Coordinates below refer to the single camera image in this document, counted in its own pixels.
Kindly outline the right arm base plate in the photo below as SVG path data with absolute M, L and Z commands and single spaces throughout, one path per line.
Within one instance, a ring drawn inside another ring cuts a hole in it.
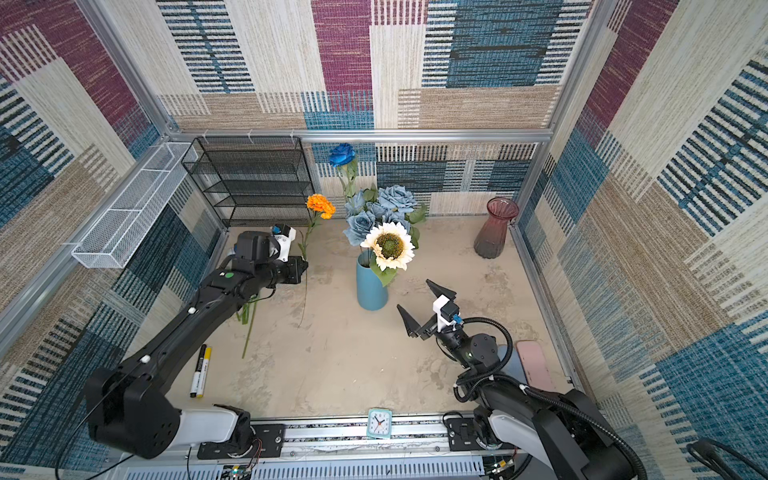
M 447 431 L 448 445 L 451 452 L 479 451 L 478 435 L 472 418 L 458 412 L 447 412 L 442 423 Z

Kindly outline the cream sunflower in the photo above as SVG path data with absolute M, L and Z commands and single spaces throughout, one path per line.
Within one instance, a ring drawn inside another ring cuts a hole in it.
M 369 267 L 383 287 L 388 287 L 400 270 L 408 268 L 416 249 L 411 235 L 399 222 L 373 227 L 360 246 L 370 251 Z

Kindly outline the black marker pen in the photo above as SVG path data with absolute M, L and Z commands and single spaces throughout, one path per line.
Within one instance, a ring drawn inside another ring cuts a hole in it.
M 190 387 L 190 397 L 191 398 L 196 398 L 197 394 L 198 394 L 198 391 L 199 391 L 200 378 L 201 378 L 201 375 L 202 375 L 202 369 L 203 369 L 203 365 L 204 365 L 204 359 L 205 359 L 206 350 L 207 350 L 207 345 L 203 344 L 200 347 L 200 350 L 198 352 L 198 356 L 197 356 L 196 363 L 195 363 L 195 369 L 194 369 L 194 372 L 193 372 L 193 378 L 192 378 L 192 382 L 191 382 L 191 387 Z

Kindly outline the orange marigold flower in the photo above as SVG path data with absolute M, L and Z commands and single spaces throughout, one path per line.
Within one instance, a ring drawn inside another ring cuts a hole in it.
M 307 261 L 307 248 L 310 236 L 320 220 L 330 220 L 336 212 L 335 206 L 322 194 L 310 195 L 306 201 L 306 207 L 310 214 L 306 231 L 301 234 L 299 248 L 302 258 Z

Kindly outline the white mesh wall basket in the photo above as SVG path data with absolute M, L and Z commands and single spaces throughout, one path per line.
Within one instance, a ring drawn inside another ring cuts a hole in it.
M 186 175 L 190 145 L 160 146 L 73 249 L 88 269 L 122 269 L 144 241 Z

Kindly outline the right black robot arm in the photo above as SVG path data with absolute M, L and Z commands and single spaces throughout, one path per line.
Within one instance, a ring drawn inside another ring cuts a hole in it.
M 546 391 L 506 373 L 513 338 L 500 322 L 463 317 L 456 292 L 427 283 L 435 300 L 420 324 L 404 307 L 398 312 L 412 338 L 436 340 L 463 367 L 452 391 L 460 403 L 474 402 L 473 427 L 485 450 L 519 447 L 550 467 L 559 479 L 645 479 L 640 456 L 583 392 Z

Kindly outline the bright blue rose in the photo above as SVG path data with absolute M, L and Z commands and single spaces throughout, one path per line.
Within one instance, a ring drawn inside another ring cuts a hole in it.
M 358 191 L 356 187 L 358 160 L 353 146 L 349 143 L 336 146 L 330 152 L 329 163 L 341 181 L 345 197 L 347 199 L 354 197 Z

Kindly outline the aluminium front rail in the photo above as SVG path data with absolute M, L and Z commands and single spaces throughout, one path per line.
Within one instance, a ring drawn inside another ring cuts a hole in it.
M 390 439 L 366 436 L 366 416 L 267 419 L 284 424 L 277 458 L 198 460 L 173 447 L 153 460 L 123 457 L 108 479 L 553 479 L 519 447 L 451 452 L 442 414 L 393 416 Z

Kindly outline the tulip bunch with green leaves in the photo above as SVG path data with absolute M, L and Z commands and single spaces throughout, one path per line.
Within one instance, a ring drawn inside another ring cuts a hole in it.
M 233 258 L 235 256 L 235 248 L 232 248 L 228 255 L 222 262 L 221 268 L 230 267 L 233 264 Z M 243 346 L 243 352 L 241 358 L 244 359 L 248 350 L 250 337 L 253 330 L 253 321 L 255 318 L 255 305 L 260 301 L 260 294 L 256 293 L 252 295 L 249 300 L 236 312 L 236 318 L 242 325 L 248 326 L 248 332 L 246 334 L 245 343 Z

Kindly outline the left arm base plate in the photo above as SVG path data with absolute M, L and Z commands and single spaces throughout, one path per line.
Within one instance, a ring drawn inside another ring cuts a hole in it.
M 284 424 L 251 424 L 243 441 L 204 442 L 197 450 L 198 460 L 277 458 L 283 448 Z

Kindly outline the yellow marker pen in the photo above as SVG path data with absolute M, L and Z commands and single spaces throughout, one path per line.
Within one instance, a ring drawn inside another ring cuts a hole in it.
M 205 384 L 207 380 L 211 354 L 212 354 L 212 348 L 210 346 L 207 346 L 204 351 L 203 360 L 202 360 L 201 369 L 200 369 L 200 375 L 198 378 L 196 398 L 202 398 L 204 396 L 204 390 L 205 390 Z

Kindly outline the pale blue rose bouquet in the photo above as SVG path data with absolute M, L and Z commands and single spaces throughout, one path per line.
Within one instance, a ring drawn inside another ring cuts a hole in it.
M 401 224 L 409 233 L 427 217 L 427 207 L 401 185 L 360 190 L 346 199 L 345 209 L 344 234 L 352 246 L 361 246 L 367 235 L 384 223 Z

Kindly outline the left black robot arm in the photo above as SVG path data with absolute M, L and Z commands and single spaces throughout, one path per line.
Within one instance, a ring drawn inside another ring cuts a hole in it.
M 296 235 L 285 224 L 240 234 L 234 253 L 157 335 L 117 367 L 95 370 L 84 386 L 90 439 L 144 459 L 203 443 L 249 452 L 255 441 L 249 412 L 226 405 L 179 409 L 166 394 L 224 321 L 263 289 L 300 283 L 308 263 L 290 253 Z

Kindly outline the teal ceramic vase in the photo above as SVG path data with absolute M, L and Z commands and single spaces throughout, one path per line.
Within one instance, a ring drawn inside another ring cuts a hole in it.
M 358 304 L 365 310 L 377 311 L 388 302 L 388 290 L 371 269 L 371 254 L 363 250 L 357 257 L 356 293 Z

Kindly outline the red ribbed glass vase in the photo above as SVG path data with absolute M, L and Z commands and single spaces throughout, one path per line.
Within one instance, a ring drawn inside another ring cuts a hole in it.
M 484 259 L 501 255 L 508 228 L 519 215 L 517 203 L 506 197 L 494 197 L 486 204 L 488 218 L 474 240 L 475 252 Z

